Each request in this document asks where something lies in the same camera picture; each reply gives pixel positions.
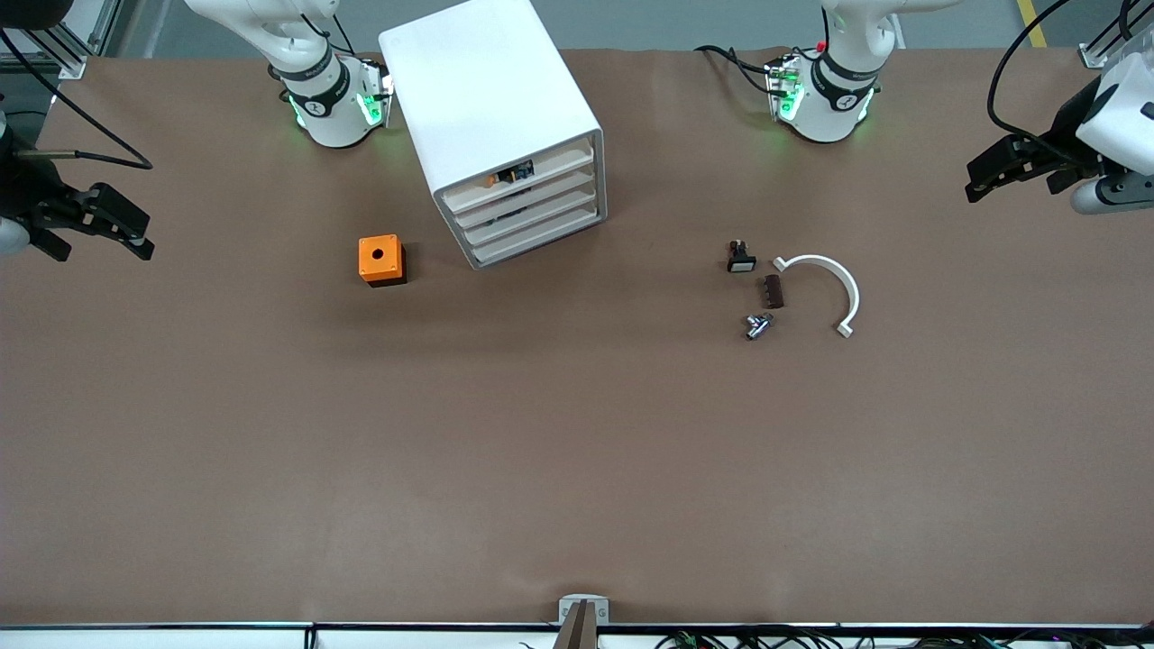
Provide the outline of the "white drawer cabinet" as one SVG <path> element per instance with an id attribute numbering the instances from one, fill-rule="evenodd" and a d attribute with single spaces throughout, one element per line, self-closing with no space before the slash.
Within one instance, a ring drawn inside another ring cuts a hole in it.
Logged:
<path id="1" fill-rule="evenodd" d="M 595 180 L 582 187 L 607 219 L 604 130 L 531 0 L 466 0 L 381 32 L 379 45 L 430 197 L 470 266 L 474 247 L 439 193 L 553 147 L 593 140 Z"/>

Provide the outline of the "white curved plastic bracket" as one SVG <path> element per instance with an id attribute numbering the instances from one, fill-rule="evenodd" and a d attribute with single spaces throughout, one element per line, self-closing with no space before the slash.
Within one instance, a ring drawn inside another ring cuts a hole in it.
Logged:
<path id="1" fill-rule="evenodd" d="M 841 283 L 847 294 L 847 313 L 845 313 L 842 319 L 835 324 L 834 329 L 844 338 L 850 338 L 854 333 L 853 321 L 857 316 L 861 307 L 861 292 L 857 279 L 855 279 L 852 273 L 841 262 L 829 256 L 819 254 L 803 254 L 792 256 L 790 259 L 785 259 L 784 256 L 774 258 L 774 267 L 779 273 L 785 273 L 802 264 L 819 267 L 820 270 L 829 271 L 829 274 L 832 274 L 835 279 L 839 279 Z"/>

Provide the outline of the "white table edge rail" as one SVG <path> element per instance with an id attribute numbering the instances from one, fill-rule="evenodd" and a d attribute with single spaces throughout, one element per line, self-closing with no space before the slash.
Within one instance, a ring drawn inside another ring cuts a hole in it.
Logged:
<path id="1" fill-rule="evenodd" d="M 0 649 L 1154 649 L 1154 620 L 1108 624 L 123 622 L 0 625 Z"/>

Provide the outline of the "white drawer with orange button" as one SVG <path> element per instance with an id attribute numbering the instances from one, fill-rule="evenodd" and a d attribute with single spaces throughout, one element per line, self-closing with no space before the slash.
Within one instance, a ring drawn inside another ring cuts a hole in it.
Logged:
<path id="1" fill-rule="evenodd" d="M 451 212 L 462 212 L 475 206 L 484 206 L 499 197 L 511 196 L 516 191 L 531 187 L 545 180 L 559 177 L 562 173 L 574 171 L 574 169 L 585 167 L 595 161 L 593 140 L 580 137 L 572 142 L 553 147 L 548 151 L 537 152 L 531 159 L 535 164 L 535 176 L 514 184 L 502 184 L 496 187 L 486 187 L 486 179 L 490 173 L 485 172 L 474 179 L 469 179 L 454 187 L 445 188 L 439 193 L 439 200 Z M 505 167 L 522 163 L 516 161 Z"/>

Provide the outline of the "aluminium frame profile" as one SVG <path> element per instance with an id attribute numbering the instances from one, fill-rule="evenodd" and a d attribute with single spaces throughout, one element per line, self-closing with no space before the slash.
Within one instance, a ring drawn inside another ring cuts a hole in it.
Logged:
<path id="1" fill-rule="evenodd" d="M 1104 69 L 1117 50 L 1154 23 L 1154 0 L 1110 0 L 1116 8 L 1114 18 L 1091 42 L 1080 42 L 1079 58 L 1086 69 Z"/>
<path id="2" fill-rule="evenodd" d="M 129 0 L 0 0 L 0 66 L 18 57 L 59 79 L 81 79 L 87 58 L 103 55 Z"/>

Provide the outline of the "white drawer with green button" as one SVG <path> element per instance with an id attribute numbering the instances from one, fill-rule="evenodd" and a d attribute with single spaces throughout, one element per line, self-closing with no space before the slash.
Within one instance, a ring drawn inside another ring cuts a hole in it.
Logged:
<path id="1" fill-rule="evenodd" d="M 490 245 L 490 243 L 495 243 L 503 237 L 520 233 L 520 231 L 535 226 L 535 224 L 542 223 L 545 219 L 556 217 L 565 210 L 580 208 L 580 206 L 594 202 L 595 197 L 597 194 L 586 187 L 575 188 L 557 194 L 557 196 L 532 203 L 532 206 L 525 206 L 525 208 L 515 209 L 499 217 L 484 221 L 473 227 L 467 227 L 464 230 L 464 237 L 466 243 L 474 248 L 479 248 Z"/>

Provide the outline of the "orange box with black base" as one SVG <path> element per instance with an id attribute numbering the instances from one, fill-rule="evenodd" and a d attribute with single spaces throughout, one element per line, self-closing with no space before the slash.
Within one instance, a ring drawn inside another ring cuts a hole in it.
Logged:
<path id="1" fill-rule="evenodd" d="M 407 247 L 397 234 L 376 234 L 358 240 L 357 267 L 370 288 L 409 283 Z"/>

